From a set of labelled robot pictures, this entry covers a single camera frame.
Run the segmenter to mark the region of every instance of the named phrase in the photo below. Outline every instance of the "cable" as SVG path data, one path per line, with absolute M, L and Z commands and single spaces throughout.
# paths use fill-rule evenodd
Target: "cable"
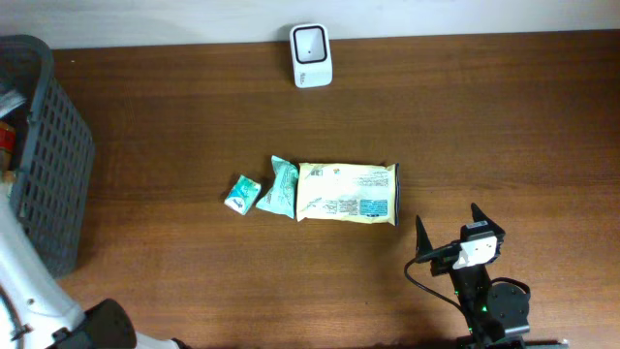
M 0 316 L 2 316 L 0 317 L 0 328 L 11 330 L 10 332 L 0 335 L 0 342 L 4 342 L 3 339 L 10 338 L 11 341 L 15 342 L 15 349 L 22 348 L 23 338 L 21 336 L 17 336 L 19 330 L 22 329 L 22 326 L 19 322 L 19 317 L 17 316 L 16 310 L 13 308 L 13 305 L 9 300 L 9 296 L 5 293 L 4 289 L 2 289 L 2 285 L 0 285 Z
M 454 307 L 457 308 L 458 311 L 460 311 L 461 314 L 463 314 L 463 316 L 465 316 L 465 319 L 467 319 L 467 316 L 465 315 L 465 312 L 463 312 L 463 308 L 456 301 L 453 301 L 453 300 L 449 299 L 448 297 L 446 297 L 446 296 L 444 296 L 444 295 L 442 295 L 442 294 L 440 294 L 438 292 L 435 292 L 435 291 L 429 289 L 428 287 L 420 284 L 419 282 L 415 281 L 415 279 L 413 277 L 411 277 L 411 275 L 409 274 L 409 267 L 413 263 L 415 263 L 415 262 L 416 262 L 416 259 L 414 258 L 413 260 L 409 261 L 405 265 L 405 277 L 407 277 L 407 280 L 411 281 L 411 283 L 413 283 L 414 285 L 420 287 L 420 289 L 422 289 L 422 290 L 428 292 L 429 294 L 439 298 L 440 300 L 447 301 L 448 303 L 454 305 Z

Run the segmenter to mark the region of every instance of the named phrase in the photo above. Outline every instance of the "white wall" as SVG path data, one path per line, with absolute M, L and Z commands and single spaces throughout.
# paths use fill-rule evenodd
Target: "white wall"
M 53 48 L 620 28 L 620 0 L 0 0 L 0 34 Z

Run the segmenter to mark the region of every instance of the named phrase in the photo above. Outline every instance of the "red object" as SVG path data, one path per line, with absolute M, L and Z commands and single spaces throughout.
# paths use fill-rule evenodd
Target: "red object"
M 16 145 L 16 130 L 5 122 L 0 121 L 0 150 L 13 153 Z

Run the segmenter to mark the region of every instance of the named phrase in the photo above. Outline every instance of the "label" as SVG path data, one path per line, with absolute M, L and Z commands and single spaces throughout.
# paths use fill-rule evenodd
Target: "label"
M 323 204 L 323 210 L 327 214 L 338 213 L 338 201 L 337 200 L 325 200 Z
M 389 185 L 388 171 L 374 171 L 368 174 L 362 174 L 354 178 L 354 183 L 360 187 L 385 187 Z
M 360 214 L 366 217 L 383 217 L 388 215 L 388 200 L 360 200 Z
M 357 200 L 339 200 L 338 212 L 347 213 L 348 215 L 358 215 Z
M 245 212 L 245 202 L 239 197 L 227 198 L 224 201 L 224 205 L 234 209 L 241 214 Z
M 485 225 L 488 225 L 488 223 L 486 223 L 486 221 L 480 221 L 480 222 L 476 222 L 476 223 L 470 223 L 466 227 L 467 227 L 467 229 L 474 229 L 474 228 L 477 228 L 477 227 L 483 227 Z

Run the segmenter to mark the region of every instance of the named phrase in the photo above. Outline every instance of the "white device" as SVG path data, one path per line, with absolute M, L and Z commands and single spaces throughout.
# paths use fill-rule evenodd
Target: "white device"
M 480 221 L 467 225 L 468 229 L 488 225 L 486 221 Z M 452 266 L 459 270 L 465 267 L 485 264 L 495 257 L 497 248 L 497 237 L 478 238 L 473 241 L 461 242 L 461 250 L 458 253 L 458 260 Z
M 331 83 L 331 51 L 327 28 L 318 23 L 293 27 L 289 34 L 293 56 L 294 84 L 299 88 Z
M 82 308 L 54 281 L 0 197 L 0 348 L 44 349 L 52 334 L 72 332 L 85 319 Z M 137 333 L 139 349 L 178 349 L 172 340 Z

